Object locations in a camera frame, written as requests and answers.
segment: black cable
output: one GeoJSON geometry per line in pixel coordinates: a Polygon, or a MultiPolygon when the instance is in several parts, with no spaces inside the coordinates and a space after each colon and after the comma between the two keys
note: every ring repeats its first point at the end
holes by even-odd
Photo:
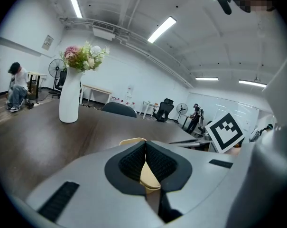
{"type": "Polygon", "coordinates": [[[36,100],[36,102],[38,102],[38,101],[44,101],[49,95],[51,95],[51,94],[47,94],[47,95],[44,97],[44,99],[42,99],[42,100],[36,100]]]}

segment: black mesh pad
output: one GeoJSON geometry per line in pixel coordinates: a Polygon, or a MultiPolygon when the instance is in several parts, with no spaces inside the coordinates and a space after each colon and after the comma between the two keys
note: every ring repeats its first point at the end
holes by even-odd
{"type": "Polygon", "coordinates": [[[127,177],[140,181],[142,167],[145,163],[145,145],[135,149],[119,161],[121,172],[127,177]]]}
{"type": "Polygon", "coordinates": [[[145,141],[140,141],[111,157],[105,164],[105,176],[122,193],[146,195],[144,186],[139,183],[144,163],[145,141]]]}
{"type": "Polygon", "coordinates": [[[173,158],[149,144],[146,145],[146,155],[147,164],[159,183],[177,169],[177,162],[173,158]]]}
{"type": "Polygon", "coordinates": [[[146,142],[146,157],[164,193],[182,189],[192,174],[186,158],[151,141],[146,142]]]}
{"type": "Polygon", "coordinates": [[[111,157],[105,164],[105,176],[122,193],[145,195],[139,183],[145,161],[164,193],[182,189],[192,174],[192,165],[184,157],[151,141],[140,141],[111,157]]]}

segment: black pants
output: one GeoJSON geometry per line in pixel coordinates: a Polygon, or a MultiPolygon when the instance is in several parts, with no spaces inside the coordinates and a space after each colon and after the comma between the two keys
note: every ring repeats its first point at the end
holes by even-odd
{"type": "Polygon", "coordinates": [[[194,118],[194,119],[190,122],[190,124],[189,124],[189,126],[188,126],[186,132],[189,133],[189,134],[191,134],[191,133],[194,131],[195,127],[197,126],[198,122],[199,122],[199,117],[194,118]]]}

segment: floor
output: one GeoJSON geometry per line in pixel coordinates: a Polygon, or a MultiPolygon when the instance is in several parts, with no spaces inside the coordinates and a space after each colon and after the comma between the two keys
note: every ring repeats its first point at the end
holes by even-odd
{"type": "MultiPolygon", "coordinates": [[[[52,98],[52,94],[49,93],[48,89],[41,89],[38,93],[38,99],[36,101],[31,101],[33,103],[38,102],[39,104],[45,104],[48,102],[51,102],[52,100],[54,100],[55,98],[57,98],[56,96],[54,98],[52,98]]],[[[101,110],[102,107],[104,106],[103,103],[98,103],[98,102],[87,102],[86,100],[83,100],[83,104],[87,107],[94,107],[95,109],[101,110]]],[[[26,105],[22,105],[21,106],[21,110],[15,113],[11,113],[10,111],[8,111],[6,109],[6,96],[5,95],[1,95],[0,96],[0,125],[4,122],[6,122],[7,120],[20,115],[20,114],[24,114],[26,111],[29,111],[29,109],[27,108],[26,105]]],[[[155,121],[155,118],[146,115],[145,116],[145,120],[147,121],[155,121]]],[[[174,121],[172,120],[167,120],[168,124],[176,124],[174,121]]]]}

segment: white vase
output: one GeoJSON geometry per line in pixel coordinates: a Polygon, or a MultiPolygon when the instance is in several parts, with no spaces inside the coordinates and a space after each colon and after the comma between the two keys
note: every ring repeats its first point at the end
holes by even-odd
{"type": "Polygon", "coordinates": [[[64,123],[73,123],[78,119],[80,79],[82,71],[67,68],[59,104],[59,118],[64,123]]]}

